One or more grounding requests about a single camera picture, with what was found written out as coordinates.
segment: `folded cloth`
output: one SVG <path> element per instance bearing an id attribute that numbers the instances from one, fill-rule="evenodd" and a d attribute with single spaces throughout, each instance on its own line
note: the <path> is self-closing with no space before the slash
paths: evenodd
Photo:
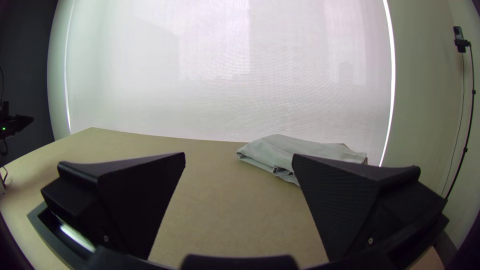
<path id="1" fill-rule="evenodd" d="M 270 135 L 245 144 L 236 152 L 241 161 L 257 166 L 299 185 L 292 168 L 294 154 L 304 154 L 331 160 L 364 164 L 366 153 L 352 151 L 344 144 L 318 143 L 280 134 Z"/>

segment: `window shade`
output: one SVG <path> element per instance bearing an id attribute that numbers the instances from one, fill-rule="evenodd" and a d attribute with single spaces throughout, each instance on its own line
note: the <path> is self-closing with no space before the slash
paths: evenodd
<path id="1" fill-rule="evenodd" d="M 382 0 L 76 1 L 65 61 L 72 133 L 386 143 Z"/>

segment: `wooden table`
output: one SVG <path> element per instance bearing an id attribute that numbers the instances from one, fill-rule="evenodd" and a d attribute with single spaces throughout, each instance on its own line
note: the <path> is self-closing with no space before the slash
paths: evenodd
<path id="1" fill-rule="evenodd" d="M 40 189 L 58 177 L 59 161 L 97 163 L 185 152 L 186 168 L 163 218 L 150 261 L 179 267 L 186 254 L 290 254 L 300 268 L 326 263 L 322 240 L 301 190 L 239 161 L 236 150 L 244 144 L 90 128 L 6 165 L 8 187 L 0 199 L 0 211 L 36 269 L 66 269 L 27 219 L 43 201 Z M 439 261 L 431 248 L 418 263 L 430 266 Z"/>

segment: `gray wall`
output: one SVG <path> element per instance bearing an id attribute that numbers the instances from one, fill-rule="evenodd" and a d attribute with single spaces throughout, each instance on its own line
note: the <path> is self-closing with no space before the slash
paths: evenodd
<path id="1" fill-rule="evenodd" d="M 10 102 L 10 115 L 35 118 L 6 140 L 8 155 L 0 156 L 0 165 L 54 141 L 47 98 L 47 55 L 57 1 L 0 0 L 3 100 Z"/>

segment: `light gray fabric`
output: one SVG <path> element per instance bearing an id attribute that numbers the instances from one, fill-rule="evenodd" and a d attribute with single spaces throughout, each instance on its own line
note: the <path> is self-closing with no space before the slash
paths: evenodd
<path id="1" fill-rule="evenodd" d="M 344 144 L 318 143 L 280 134 L 247 143 L 238 149 L 236 154 L 241 161 L 271 172 L 297 186 L 299 186 L 299 182 L 295 178 L 292 168 L 294 154 L 359 164 L 367 161 L 366 153 L 354 152 Z"/>

